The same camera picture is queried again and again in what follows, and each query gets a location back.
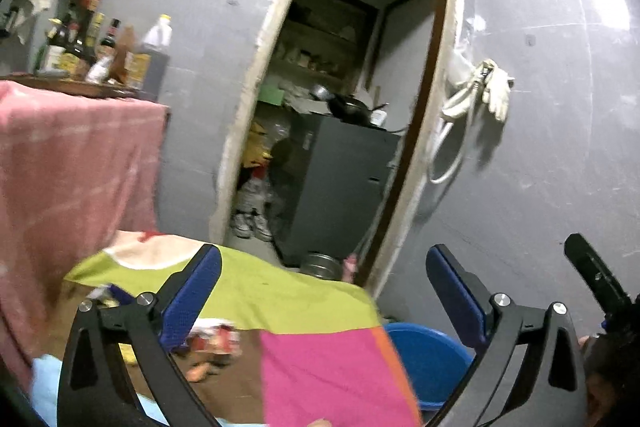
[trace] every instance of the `orange fabric trim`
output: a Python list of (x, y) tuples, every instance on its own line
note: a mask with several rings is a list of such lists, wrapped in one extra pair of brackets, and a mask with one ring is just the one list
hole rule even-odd
[(409, 409), (411, 409), (412, 414), (414, 415), (415, 424), (417, 426), (422, 425), (422, 415), (418, 408), (418, 399), (411, 387), (411, 383), (409, 382), (409, 377), (404, 370), (404, 366), (402, 366), (402, 362), (400, 362), (400, 357), (396, 348), (391, 343), (391, 339), (388, 334), (386, 334), (383, 327), (371, 328), (370, 331), (373, 334), (373, 338), (376, 340), (378, 348), (380, 348), (380, 353), (382, 353), (389, 370), (391, 370), (391, 374), (396, 381), (398, 389), (400, 389), (402, 396), (404, 396)]

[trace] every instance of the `pink cloth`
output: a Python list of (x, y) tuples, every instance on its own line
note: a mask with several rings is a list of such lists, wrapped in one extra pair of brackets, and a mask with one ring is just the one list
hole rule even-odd
[(155, 230), (165, 114), (0, 81), (0, 356), (23, 385), (66, 272), (117, 229)]
[(372, 330), (260, 332), (264, 422), (300, 427), (413, 427), (415, 418)]

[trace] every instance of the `magenta fabric patch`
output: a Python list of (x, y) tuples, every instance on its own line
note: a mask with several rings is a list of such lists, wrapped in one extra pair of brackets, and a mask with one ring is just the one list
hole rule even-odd
[(414, 416), (371, 330), (260, 332), (264, 422), (306, 427), (413, 427)]

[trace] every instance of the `door frame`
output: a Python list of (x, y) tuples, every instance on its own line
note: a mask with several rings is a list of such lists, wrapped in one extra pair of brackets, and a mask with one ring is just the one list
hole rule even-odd
[[(242, 150), (255, 112), (260, 84), (266, 74), (280, 29), (292, 0), (273, 0), (258, 36), (254, 60), (246, 71), (236, 117), (225, 139), (218, 175), (218, 201), (209, 220), (209, 238), (222, 245), (233, 211)], [(445, 66), (460, 37), (464, 0), (438, 0), (433, 34), (414, 115), (405, 135), (396, 176), (387, 185), (385, 203), (376, 216), (373, 234), (356, 283), (377, 298), (398, 256), (415, 216), (426, 183), (430, 137), (444, 99)]]

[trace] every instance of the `white hose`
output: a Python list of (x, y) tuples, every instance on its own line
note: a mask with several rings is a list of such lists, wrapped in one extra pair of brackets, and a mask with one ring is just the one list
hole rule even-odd
[(474, 111), (476, 109), (476, 101), (478, 99), (478, 92), (479, 92), (480, 86), (481, 86), (481, 83), (476, 80), (474, 81), (474, 84), (471, 88), (471, 99), (469, 103), (469, 110), (466, 113), (466, 120), (465, 120), (465, 133), (462, 136), (462, 144), (460, 144), (460, 150), (458, 151), (458, 155), (453, 160), (453, 163), (449, 166), (447, 171), (439, 178), (433, 178), (433, 165), (435, 163), (436, 158), (438, 157), (438, 153), (440, 152), (440, 147), (442, 147), (444, 140), (449, 135), (449, 131), (451, 131), (451, 128), (453, 127), (453, 122), (448, 121), (444, 125), (443, 130), (438, 134), (438, 137), (436, 138), (436, 142), (434, 143), (434, 146), (433, 146), (433, 154), (431, 155), (431, 161), (429, 162), (429, 166), (427, 167), (427, 177), (429, 179), (429, 182), (433, 185), (440, 185), (448, 181), (449, 179), (451, 179), (453, 174), (455, 174), (455, 172), (458, 170), (458, 167), (460, 166), (460, 162), (462, 162), (462, 156), (465, 154), (465, 149), (466, 149), (466, 138), (468, 137), (469, 131), (471, 130), (471, 124), (473, 123), (473, 120), (474, 120)]

